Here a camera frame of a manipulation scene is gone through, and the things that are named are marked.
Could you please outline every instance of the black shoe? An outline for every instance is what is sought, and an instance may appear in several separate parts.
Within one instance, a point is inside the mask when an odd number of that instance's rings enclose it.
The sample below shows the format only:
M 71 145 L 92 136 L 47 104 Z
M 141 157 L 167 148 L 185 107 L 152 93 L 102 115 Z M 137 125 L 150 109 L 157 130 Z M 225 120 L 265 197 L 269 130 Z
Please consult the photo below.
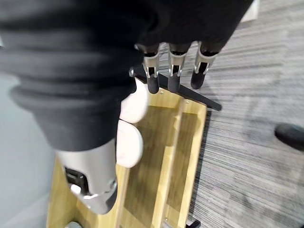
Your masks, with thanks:
M 297 150 L 304 151 L 304 128 L 282 123 L 276 126 L 275 136 L 283 143 Z

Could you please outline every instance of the gray carpet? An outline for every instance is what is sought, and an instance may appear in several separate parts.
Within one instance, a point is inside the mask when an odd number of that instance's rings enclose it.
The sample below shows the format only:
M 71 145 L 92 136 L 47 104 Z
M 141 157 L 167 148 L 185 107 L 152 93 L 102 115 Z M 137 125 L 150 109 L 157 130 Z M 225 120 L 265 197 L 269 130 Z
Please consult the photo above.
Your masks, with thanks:
M 193 44 L 182 73 L 190 87 Z M 162 46 L 160 72 L 168 75 Z M 208 115 L 189 220 L 202 228 L 299 228 L 304 224 L 304 153 L 273 134 L 304 126 L 304 1 L 261 0 L 256 21 L 239 25 L 206 76 Z

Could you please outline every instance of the gray wall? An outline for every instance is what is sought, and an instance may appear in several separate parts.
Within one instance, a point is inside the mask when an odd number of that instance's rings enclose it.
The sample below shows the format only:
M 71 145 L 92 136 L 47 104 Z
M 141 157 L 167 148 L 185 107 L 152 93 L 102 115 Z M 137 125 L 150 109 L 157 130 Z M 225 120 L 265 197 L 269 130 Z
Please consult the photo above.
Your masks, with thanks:
M 44 228 L 54 153 L 33 117 L 9 98 L 0 72 L 0 227 Z

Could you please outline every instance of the prosthetic hand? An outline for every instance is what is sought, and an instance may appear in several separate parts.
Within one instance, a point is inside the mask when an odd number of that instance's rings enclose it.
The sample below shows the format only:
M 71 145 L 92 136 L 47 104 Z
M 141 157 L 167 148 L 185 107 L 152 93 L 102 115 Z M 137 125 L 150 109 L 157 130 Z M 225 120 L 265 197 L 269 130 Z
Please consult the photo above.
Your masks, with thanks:
M 71 191 L 93 212 L 116 201 L 117 125 L 135 83 L 129 69 L 144 62 L 157 93 L 158 47 L 168 42 L 168 87 L 177 92 L 188 44 L 199 40 L 205 49 L 191 84 L 200 87 L 251 2 L 0 0 L 0 69 L 20 80 L 12 98 L 33 113 Z

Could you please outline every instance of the wooden slot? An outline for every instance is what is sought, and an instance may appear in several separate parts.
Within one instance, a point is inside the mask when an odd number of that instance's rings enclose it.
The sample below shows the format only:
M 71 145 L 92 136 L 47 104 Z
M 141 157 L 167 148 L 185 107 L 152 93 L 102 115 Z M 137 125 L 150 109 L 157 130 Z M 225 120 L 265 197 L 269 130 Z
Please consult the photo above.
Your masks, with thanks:
M 77 198 L 66 182 L 59 160 L 55 159 L 53 183 L 47 214 L 47 228 L 64 228 L 75 217 Z
M 166 90 L 150 96 L 137 125 L 143 136 L 141 161 L 131 168 L 122 228 L 160 228 L 169 193 L 183 98 Z
M 185 228 L 192 197 L 207 108 L 185 100 L 165 217 L 173 228 Z

